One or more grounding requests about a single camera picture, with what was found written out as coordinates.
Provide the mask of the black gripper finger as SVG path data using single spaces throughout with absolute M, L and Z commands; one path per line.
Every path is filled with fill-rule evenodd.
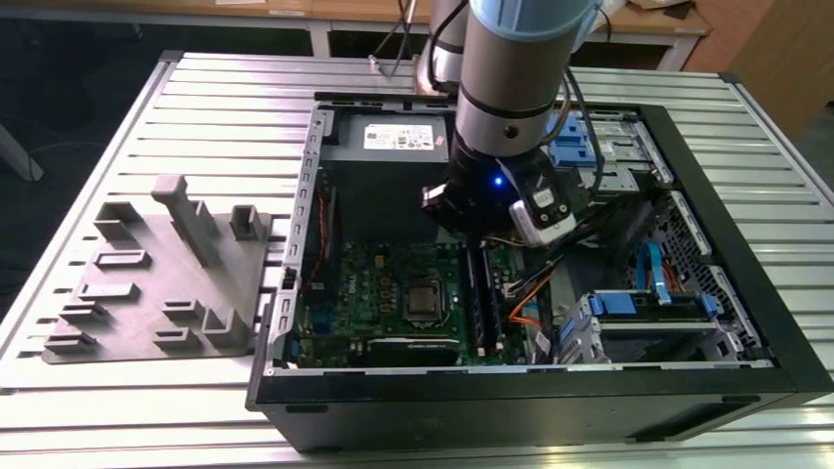
M 422 188 L 421 210 L 439 226 L 446 225 L 446 184 Z

